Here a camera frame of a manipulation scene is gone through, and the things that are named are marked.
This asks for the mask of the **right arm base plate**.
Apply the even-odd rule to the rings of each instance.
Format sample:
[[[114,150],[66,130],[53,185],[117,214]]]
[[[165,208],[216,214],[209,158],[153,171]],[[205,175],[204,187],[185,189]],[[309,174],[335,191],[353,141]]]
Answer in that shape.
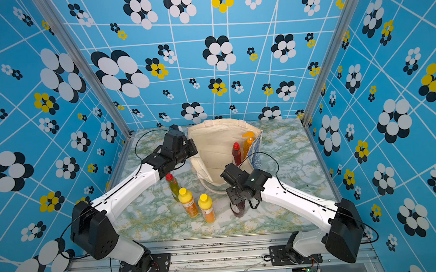
[[[269,253],[265,259],[272,266],[292,266],[292,265],[313,265],[323,262],[321,254],[312,254],[310,256],[301,256],[293,249],[287,249],[286,245],[269,246]]]

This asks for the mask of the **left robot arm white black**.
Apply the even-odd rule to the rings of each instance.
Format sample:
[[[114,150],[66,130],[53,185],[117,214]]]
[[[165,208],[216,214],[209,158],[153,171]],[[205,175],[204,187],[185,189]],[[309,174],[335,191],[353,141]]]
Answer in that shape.
[[[116,259],[133,266],[134,272],[148,272],[154,264],[150,250],[120,236],[113,224],[141,193],[197,153],[193,139],[188,139],[181,127],[172,125],[163,143],[143,159],[130,176],[93,203],[79,202],[75,205],[71,241],[95,260]]]

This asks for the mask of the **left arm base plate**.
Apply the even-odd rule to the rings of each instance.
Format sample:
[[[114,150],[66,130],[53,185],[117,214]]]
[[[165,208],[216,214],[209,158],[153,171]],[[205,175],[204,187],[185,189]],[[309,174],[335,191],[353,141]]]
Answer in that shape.
[[[171,253],[157,253],[141,259],[135,265],[121,261],[118,272],[169,272],[171,257]]]

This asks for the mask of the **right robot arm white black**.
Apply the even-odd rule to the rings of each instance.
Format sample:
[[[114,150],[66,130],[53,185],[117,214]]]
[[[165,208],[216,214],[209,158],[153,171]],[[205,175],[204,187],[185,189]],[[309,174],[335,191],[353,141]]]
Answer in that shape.
[[[232,204],[242,201],[268,202],[287,209],[312,222],[318,229],[293,232],[278,257],[301,264],[314,254],[330,253],[340,261],[355,263],[365,224],[355,204],[349,200],[326,200],[283,183],[275,175],[260,169],[251,173],[235,164],[226,165],[220,177],[229,184],[226,193]]]

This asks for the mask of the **cream canvas shopping bag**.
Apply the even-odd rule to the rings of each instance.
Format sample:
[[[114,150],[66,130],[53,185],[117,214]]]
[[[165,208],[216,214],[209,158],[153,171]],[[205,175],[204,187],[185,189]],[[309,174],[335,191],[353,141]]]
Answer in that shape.
[[[192,169],[206,190],[224,195],[225,190],[215,190],[215,187],[226,188],[226,182],[220,177],[225,166],[234,163],[232,148],[235,142],[240,145],[243,156],[243,143],[246,139],[242,135],[248,131],[255,134],[248,159],[241,168],[248,172],[260,167],[260,158],[255,153],[259,152],[263,131],[259,128],[237,119],[206,120],[188,129],[187,137],[194,141],[198,154],[190,158]]]

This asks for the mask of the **dark red bottle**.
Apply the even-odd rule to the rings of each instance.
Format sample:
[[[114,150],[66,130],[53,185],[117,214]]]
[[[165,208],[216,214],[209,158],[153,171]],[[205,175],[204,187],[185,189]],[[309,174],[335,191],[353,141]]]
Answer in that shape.
[[[233,158],[234,158],[234,164],[236,166],[240,166],[240,164],[242,162],[242,153],[241,153],[240,145],[239,145],[238,142],[235,142],[233,144],[232,155],[233,155]]]
[[[230,204],[230,208],[233,212],[233,215],[237,218],[243,217],[246,213],[246,204],[245,201],[241,201],[238,204]]]

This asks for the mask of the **orange pump dish soap bottle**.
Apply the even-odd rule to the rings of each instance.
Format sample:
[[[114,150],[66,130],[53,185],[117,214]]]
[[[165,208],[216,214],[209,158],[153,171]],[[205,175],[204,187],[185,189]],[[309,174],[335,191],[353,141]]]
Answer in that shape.
[[[248,152],[255,141],[255,134],[252,131],[248,131],[242,135],[242,138],[246,139],[243,143],[243,159],[246,159]]]

